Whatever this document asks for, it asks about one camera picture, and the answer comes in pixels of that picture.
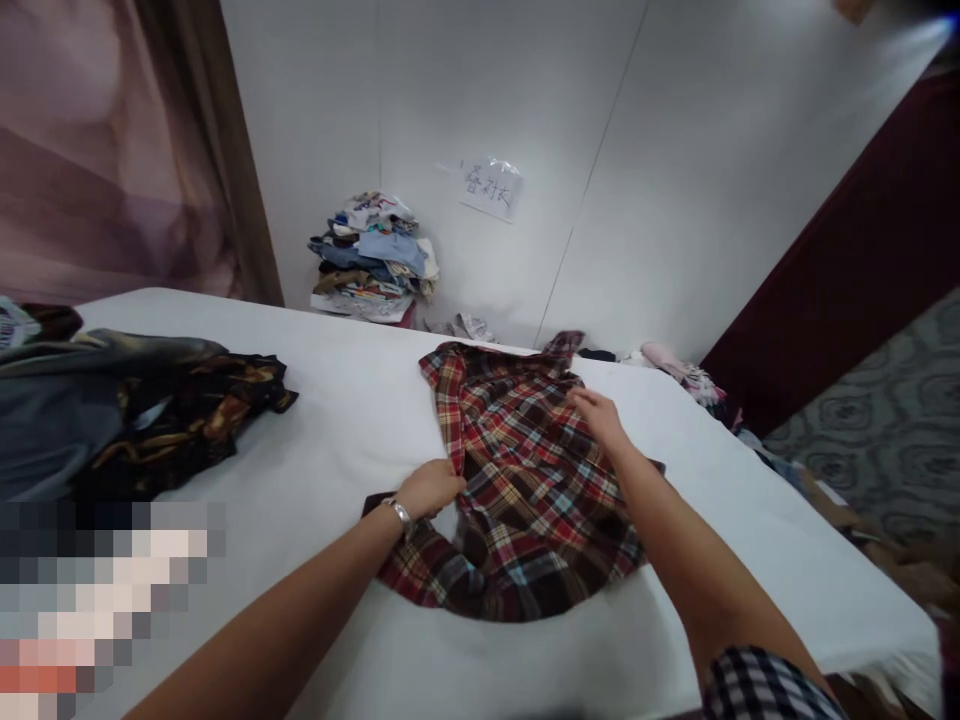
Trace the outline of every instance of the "dark patterned shirt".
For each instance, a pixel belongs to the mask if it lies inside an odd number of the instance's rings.
[[[837,704],[793,663],[758,647],[728,648],[710,666],[707,720],[844,720]]]
[[[418,605],[527,622],[644,562],[613,470],[566,399],[583,386],[569,372],[582,339],[560,333],[527,357],[450,342],[420,360],[467,489],[454,543],[420,523],[381,569],[386,585]]]

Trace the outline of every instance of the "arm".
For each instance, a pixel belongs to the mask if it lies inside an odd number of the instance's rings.
[[[464,485],[448,461],[432,460],[404,481],[396,500],[417,520]],[[397,512],[378,507],[231,620],[127,720],[286,716],[402,533]]]
[[[732,645],[756,645],[832,692],[796,631],[720,536],[630,442],[613,401],[585,388],[570,399],[613,464],[647,558],[687,632],[701,691]]]

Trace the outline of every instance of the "patterned carpet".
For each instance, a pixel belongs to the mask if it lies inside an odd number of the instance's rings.
[[[764,444],[807,465],[892,537],[960,547],[960,289]]]

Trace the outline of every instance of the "silver bracelet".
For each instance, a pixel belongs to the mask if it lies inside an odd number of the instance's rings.
[[[410,519],[410,514],[407,512],[407,509],[397,502],[396,495],[385,498],[380,504],[389,505],[397,511],[397,515],[400,516],[400,522],[403,523],[403,540],[404,542],[409,542],[410,537],[413,535],[414,523],[413,520]]]

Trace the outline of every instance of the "checkered sleeve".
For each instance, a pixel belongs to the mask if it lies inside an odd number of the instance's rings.
[[[708,720],[846,719],[793,663],[758,647],[728,648],[713,661],[710,674],[703,697]]]

